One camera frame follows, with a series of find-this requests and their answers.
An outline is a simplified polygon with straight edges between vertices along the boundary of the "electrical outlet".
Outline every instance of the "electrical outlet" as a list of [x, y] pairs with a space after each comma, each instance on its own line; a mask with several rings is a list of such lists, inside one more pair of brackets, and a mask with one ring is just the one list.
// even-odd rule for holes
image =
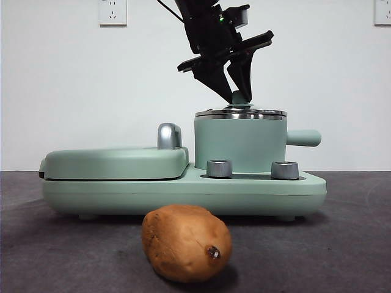
[[101, 26], [126, 26], [127, 8], [127, 0], [99, 0], [99, 24]]
[[375, 0], [375, 26], [391, 26], [391, 0]]

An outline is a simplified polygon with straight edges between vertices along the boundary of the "dark gray mat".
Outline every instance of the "dark gray mat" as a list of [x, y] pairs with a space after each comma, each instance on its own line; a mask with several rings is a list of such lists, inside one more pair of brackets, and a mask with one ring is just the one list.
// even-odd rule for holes
[[294, 223], [222, 217], [229, 266], [207, 283], [155, 275], [142, 217], [81, 222], [52, 211], [36, 172], [2, 172], [1, 292], [391, 292], [391, 172], [317, 172], [328, 195]]

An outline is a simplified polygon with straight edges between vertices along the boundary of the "green pot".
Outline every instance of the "green pot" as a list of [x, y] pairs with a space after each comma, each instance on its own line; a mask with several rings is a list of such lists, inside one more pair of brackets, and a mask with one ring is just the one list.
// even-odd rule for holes
[[287, 132], [287, 113], [229, 105], [195, 116], [195, 167], [210, 160], [230, 160], [233, 171], [270, 172], [272, 162], [285, 161], [286, 145], [317, 146], [318, 131]]

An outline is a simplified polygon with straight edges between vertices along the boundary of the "potato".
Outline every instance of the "potato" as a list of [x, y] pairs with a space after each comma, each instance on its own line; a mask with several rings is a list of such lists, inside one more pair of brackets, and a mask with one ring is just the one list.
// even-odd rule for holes
[[142, 246], [156, 273], [182, 283], [208, 280], [224, 268], [232, 251], [223, 221], [200, 206], [179, 204], [145, 216]]

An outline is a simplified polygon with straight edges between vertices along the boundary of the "robotic arm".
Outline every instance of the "robotic arm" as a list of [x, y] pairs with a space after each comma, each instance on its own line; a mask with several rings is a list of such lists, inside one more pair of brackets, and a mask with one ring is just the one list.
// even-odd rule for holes
[[227, 71], [239, 88], [241, 101], [249, 103], [252, 99], [252, 57], [257, 49], [271, 45], [273, 33], [267, 31], [243, 40], [236, 29], [248, 24], [247, 9], [250, 5], [223, 11], [220, 5], [215, 5], [218, 1], [175, 0], [183, 19], [178, 18], [185, 24], [190, 47], [194, 54], [200, 54], [181, 63], [178, 71], [193, 71], [196, 79], [231, 104], [233, 93], [224, 73], [224, 65], [230, 61]]

